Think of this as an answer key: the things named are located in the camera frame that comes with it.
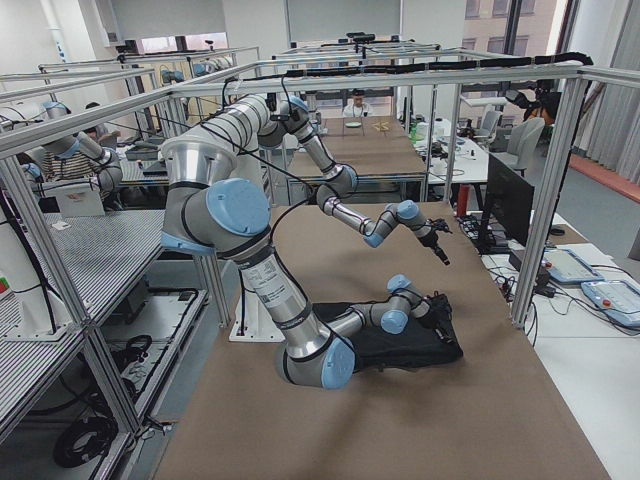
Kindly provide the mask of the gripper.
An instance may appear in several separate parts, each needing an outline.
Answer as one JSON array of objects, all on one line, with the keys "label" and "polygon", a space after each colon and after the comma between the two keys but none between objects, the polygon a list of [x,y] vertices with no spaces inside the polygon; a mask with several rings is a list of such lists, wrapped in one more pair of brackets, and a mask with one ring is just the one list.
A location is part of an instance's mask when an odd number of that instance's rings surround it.
[{"label": "gripper", "polygon": [[447,297],[428,297],[429,311],[422,317],[424,328],[434,328],[439,340],[446,345],[454,345],[456,336],[446,326],[450,321],[450,303]]},{"label": "gripper", "polygon": [[431,248],[433,249],[435,255],[445,264],[445,265],[449,265],[450,264],[450,260],[447,256],[447,254],[445,253],[445,251],[439,247],[438,244],[438,235],[437,233],[432,230],[429,233],[422,235],[418,238],[418,241],[427,248]]}]

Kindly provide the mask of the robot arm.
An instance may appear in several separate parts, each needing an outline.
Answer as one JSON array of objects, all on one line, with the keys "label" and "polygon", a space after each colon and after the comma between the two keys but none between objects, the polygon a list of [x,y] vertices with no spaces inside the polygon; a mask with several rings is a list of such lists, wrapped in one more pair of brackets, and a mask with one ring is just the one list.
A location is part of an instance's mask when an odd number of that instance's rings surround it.
[{"label": "robot arm", "polygon": [[351,335],[365,327],[397,335],[410,321],[428,315],[428,298],[407,277],[396,275],[387,283],[387,300],[352,304],[337,319],[320,320],[277,253],[263,190],[247,179],[232,177],[235,154],[220,141],[188,134],[166,141],[161,152],[169,167],[163,247],[236,264],[284,337],[276,359],[283,380],[340,389],[357,363]]},{"label": "robot arm", "polygon": [[432,222],[411,200],[387,207],[376,221],[347,208],[343,199],[353,193],[359,177],[355,170],[337,162],[319,135],[313,130],[306,104],[292,97],[275,106],[260,95],[247,95],[222,108],[211,119],[196,125],[185,138],[198,144],[200,156],[211,161],[227,161],[232,168],[241,155],[254,160],[259,157],[249,149],[256,143],[267,149],[282,143],[285,135],[295,136],[323,175],[323,183],[315,190],[319,208],[328,216],[350,226],[363,235],[367,245],[375,248],[398,225],[409,228],[418,241],[431,249],[444,264],[449,259],[438,244],[439,230],[446,231],[444,221]]}]

